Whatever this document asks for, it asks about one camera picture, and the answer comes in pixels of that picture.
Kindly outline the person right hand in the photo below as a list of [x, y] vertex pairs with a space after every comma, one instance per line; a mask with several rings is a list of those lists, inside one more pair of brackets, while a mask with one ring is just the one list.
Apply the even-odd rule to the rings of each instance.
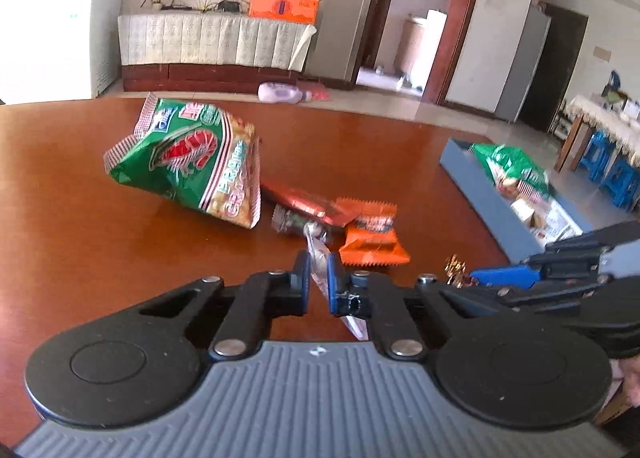
[[640, 406], [640, 356], [618, 362], [623, 374], [623, 387], [631, 406]]

